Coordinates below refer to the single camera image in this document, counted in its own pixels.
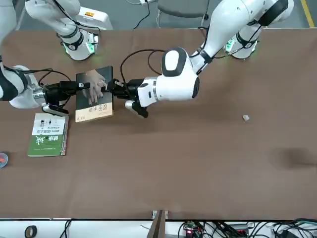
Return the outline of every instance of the black tape roll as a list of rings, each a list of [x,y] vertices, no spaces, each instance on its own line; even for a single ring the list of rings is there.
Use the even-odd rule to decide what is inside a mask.
[[[24,236],[25,238],[33,238],[36,236],[36,233],[38,232],[38,229],[36,226],[28,226],[25,229]]]

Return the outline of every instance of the blue object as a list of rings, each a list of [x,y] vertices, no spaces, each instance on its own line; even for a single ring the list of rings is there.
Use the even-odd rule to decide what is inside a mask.
[[[0,153],[0,169],[6,166],[7,163],[8,163],[8,156],[4,153]]]

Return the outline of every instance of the yellow floor line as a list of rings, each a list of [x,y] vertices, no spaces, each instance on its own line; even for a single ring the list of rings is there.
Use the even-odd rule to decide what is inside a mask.
[[[314,21],[312,19],[311,13],[309,12],[309,8],[308,8],[306,0],[301,0],[301,3],[302,3],[302,6],[303,6],[303,9],[304,9],[304,12],[305,12],[309,27],[315,27]]]

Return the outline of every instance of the black book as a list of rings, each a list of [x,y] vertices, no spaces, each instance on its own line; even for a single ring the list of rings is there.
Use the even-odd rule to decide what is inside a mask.
[[[77,83],[90,83],[90,88],[76,93],[76,122],[113,115],[113,95],[101,92],[112,81],[112,66],[76,74]]]

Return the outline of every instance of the tape roll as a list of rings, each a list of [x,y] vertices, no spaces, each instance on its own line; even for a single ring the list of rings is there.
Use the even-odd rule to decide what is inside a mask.
[[[36,236],[37,232],[38,232],[38,229],[36,228],[36,226],[28,226],[25,229],[24,236],[26,238],[33,238]]]
[[[0,169],[6,166],[8,163],[8,156],[4,153],[0,153]]]

